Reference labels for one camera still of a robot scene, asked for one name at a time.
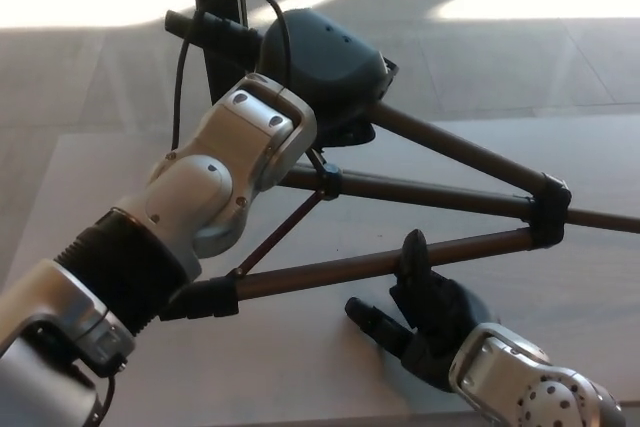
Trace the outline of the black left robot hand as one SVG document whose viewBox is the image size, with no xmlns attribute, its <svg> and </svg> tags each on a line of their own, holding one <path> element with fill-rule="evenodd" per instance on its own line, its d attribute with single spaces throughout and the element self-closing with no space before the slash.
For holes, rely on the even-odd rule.
<svg viewBox="0 0 640 427">
<path fill-rule="evenodd" d="M 289 88 L 313 110 L 313 147 L 351 147 L 374 140 L 367 111 L 383 99 L 399 67 L 370 43 L 310 9 L 284 13 L 291 59 Z"/>
</svg>

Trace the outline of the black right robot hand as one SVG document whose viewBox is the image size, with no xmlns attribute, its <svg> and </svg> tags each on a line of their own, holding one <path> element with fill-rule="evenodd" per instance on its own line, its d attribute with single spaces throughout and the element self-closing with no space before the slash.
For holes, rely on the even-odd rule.
<svg viewBox="0 0 640 427">
<path fill-rule="evenodd" d="M 495 316 L 474 292 L 432 270 L 426 238 L 418 229 L 405 237 L 394 275 L 389 294 L 405 325 L 356 297 L 347 301 L 346 315 L 406 371 L 451 393 L 449 371 L 456 354 L 475 327 Z"/>
</svg>

